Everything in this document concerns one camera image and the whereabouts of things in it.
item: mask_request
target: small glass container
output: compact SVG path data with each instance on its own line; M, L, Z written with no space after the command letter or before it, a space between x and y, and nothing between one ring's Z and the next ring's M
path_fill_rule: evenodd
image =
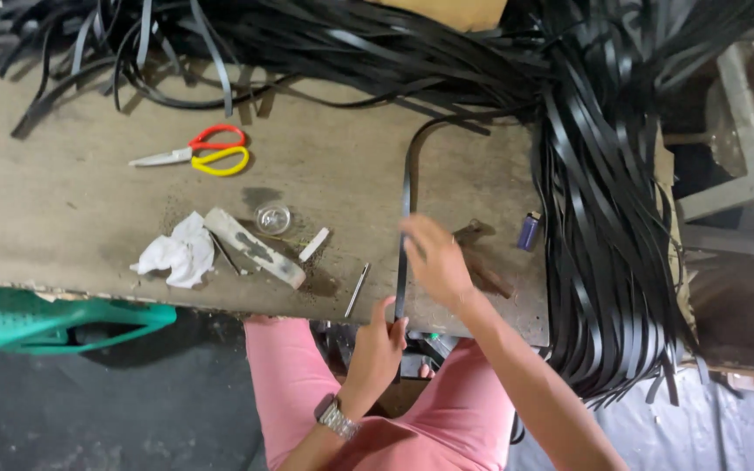
M255 209L255 224L268 236L282 234L290 227L290 209L281 203L266 203Z

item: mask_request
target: white cloth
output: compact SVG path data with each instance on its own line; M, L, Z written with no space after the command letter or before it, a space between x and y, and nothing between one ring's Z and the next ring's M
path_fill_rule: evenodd
M203 227L203 216L194 211L173 228L170 237L160 235L152 241L130 269L143 275L151 270L170 268L166 282L173 287L190 288L202 283L203 275L214 261L211 234Z

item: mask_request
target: scissor blade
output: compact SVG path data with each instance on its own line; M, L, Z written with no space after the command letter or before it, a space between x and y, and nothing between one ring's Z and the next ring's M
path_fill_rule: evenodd
M191 152L189 152L189 149L184 148L139 158L138 160L133 160L130 165L132 167L152 167L155 165L178 164L180 162L188 162L188 160L191 160Z

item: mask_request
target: red scissor handle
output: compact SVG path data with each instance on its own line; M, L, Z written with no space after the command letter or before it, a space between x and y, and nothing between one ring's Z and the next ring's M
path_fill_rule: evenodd
M204 139L211 137L216 133L234 133L240 136L240 139L234 143L205 143ZM188 141L188 147L194 150L199 149L228 149L239 147L246 143L246 136L243 132L231 124L215 124L212 127L205 128L205 131Z

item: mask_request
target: wristwatch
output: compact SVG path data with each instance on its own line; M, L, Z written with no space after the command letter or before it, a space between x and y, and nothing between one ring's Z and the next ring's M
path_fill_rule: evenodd
M346 442L359 432L360 426L348 419L339 409L339 398L328 394L316 407L316 422L330 428Z

